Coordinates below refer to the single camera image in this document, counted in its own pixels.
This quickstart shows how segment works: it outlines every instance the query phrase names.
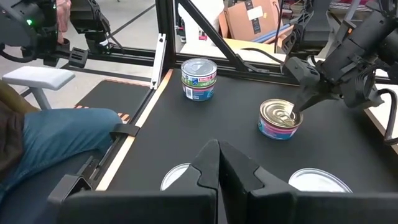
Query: orange stripe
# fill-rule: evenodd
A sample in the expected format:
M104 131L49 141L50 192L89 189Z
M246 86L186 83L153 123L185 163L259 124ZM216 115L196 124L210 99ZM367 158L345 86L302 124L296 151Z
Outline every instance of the orange stripe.
M75 109L81 109L81 108L88 109L89 107L88 107L88 106L76 105L74 108L75 108ZM129 115L129 114L124 114L124 113L118 113L118 116L119 116L123 121L129 121L129 118L130 118L130 115Z
M138 85L138 86L150 86L149 82L144 82L144 81L138 81L138 80L114 80L107 78L105 81L109 82L117 82L117 83L124 83L124 84L130 84L130 85Z

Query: blue jeans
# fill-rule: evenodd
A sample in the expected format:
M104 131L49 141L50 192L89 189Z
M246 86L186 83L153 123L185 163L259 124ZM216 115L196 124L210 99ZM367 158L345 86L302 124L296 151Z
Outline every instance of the blue jeans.
M109 132L121 123L108 109L44 110L25 115L24 155L18 166L0 183L4 194L24 179L78 153L112 145Z

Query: black tabletop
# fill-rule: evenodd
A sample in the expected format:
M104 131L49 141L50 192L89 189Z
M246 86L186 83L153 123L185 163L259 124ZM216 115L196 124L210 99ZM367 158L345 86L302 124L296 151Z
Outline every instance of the black tabletop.
M284 181L306 167L323 169L353 192L398 191L398 155L384 146L363 111L325 101L304 111L288 141L257 128L264 100L294 101L296 87L218 77L214 97L194 102L183 95L174 70L108 190L159 190L164 175L190 162L209 139L228 141Z

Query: white armrest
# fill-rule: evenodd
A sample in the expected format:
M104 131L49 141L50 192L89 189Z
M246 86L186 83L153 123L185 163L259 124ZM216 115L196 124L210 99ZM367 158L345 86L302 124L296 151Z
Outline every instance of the white armrest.
M11 85L59 90L74 77L65 69L23 66L3 75L2 80Z

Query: cat food can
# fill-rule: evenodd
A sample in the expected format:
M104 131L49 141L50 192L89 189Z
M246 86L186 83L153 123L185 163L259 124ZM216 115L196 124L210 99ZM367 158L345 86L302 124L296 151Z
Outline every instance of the cat food can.
M304 192L341 192L353 191L339 178L324 170L305 168L296 171L289 179L289 184Z
M180 164L170 171L164 176L162 184L160 185L160 190L166 190L172 183L174 183L181 175L188 169L189 163Z
M214 94L214 86L216 82L214 82L211 86L204 88L193 88L191 86L182 83L182 89L184 91L184 95L193 101L206 101L209 100Z
M211 60L193 58L181 65L181 81L193 88L204 88L216 82L217 65Z
M258 121L260 132L271 139L290 139L303 121L302 113L292 113L293 106L291 102L279 99L263 102Z

